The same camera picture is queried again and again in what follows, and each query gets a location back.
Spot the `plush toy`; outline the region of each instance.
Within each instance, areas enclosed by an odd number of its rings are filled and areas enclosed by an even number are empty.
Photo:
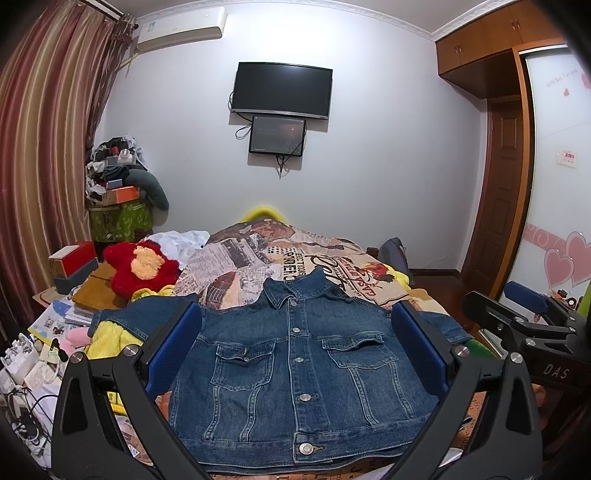
[[[105,248],[104,256],[117,270],[111,289],[127,300],[141,288],[159,291],[178,280],[178,261],[166,258],[160,246],[150,240],[111,245]]]

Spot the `pink heart decoration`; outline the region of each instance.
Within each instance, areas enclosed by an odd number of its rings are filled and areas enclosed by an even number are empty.
[[[573,232],[566,239],[566,255],[573,259],[573,286],[591,279],[591,245],[585,237]]]
[[[550,248],[544,257],[544,268],[548,285],[553,288],[563,284],[573,275],[574,263],[572,258],[561,257],[558,250]]]

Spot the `newspaper print blanket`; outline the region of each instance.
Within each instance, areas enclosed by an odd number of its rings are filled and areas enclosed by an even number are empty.
[[[293,280],[321,267],[346,294],[390,308],[408,293],[386,266],[343,238],[264,219],[212,235],[178,279],[173,295],[200,294],[213,309],[255,302],[265,279]]]

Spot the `door frame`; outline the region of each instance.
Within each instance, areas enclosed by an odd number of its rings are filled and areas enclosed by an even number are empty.
[[[478,205],[478,212],[476,214],[476,221],[474,224],[474,230],[472,231],[472,238],[470,239],[470,245],[466,254],[466,259],[462,266],[462,278],[466,275],[467,266],[470,264],[472,254],[474,250],[474,244],[476,243],[476,234],[480,230],[482,223],[482,214],[484,210],[484,200],[486,198],[486,191],[488,188],[489,173],[491,168],[491,139],[492,139],[492,121],[491,121],[491,104],[499,102],[507,102],[511,100],[521,100],[521,110],[523,115],[523,162],[521,168],[521,179],[519,182],[519,193],[517,197],[517,206],[515,209],[515,216],[511,225],[511,231],[505,247],[505,253],[501,261],[501,266],[496,274],[495,281],[493,282],[490,292],[483,292],[490,298],[499,299],[502,290],[505,286],[511,269],[513,268],[513,262],[517,256],[519,250],[519,244],[521,243],[521,237],[523,235],[523,229],[525,227],[525,221],[527,219],[527,213],[530,206],[530,193],[531,185],[534,174],[534,154],[535,154],[535,131],[534,131],[534,111],[531,99],[531,88],[529,78],[527,77],[527,69],[524,67],[524,59],[519,55],[520,52],[530,50],[532,48],[548,47],[554,45],[564,44],[564,39],[549,38],[546,40],[540,40],[530,43],[525,43],[512,48],[513,57],[515,59],[515,65],[517,67],[517,75],[519,78],[519,90],[520,95],[501,97],[496,99],[488,99],[488,127],[486,136],[486,163],[484,170],[484,178],[482,182],[482,191],[480,193],[480,202]]]

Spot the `television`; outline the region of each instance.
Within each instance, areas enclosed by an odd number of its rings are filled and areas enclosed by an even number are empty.
[[[332,70],[287,63],[240,62],[232,112],[328,120]]]
[[[303,118],[254,115],[248,151],[301,157],[305,134],[306,120]]]

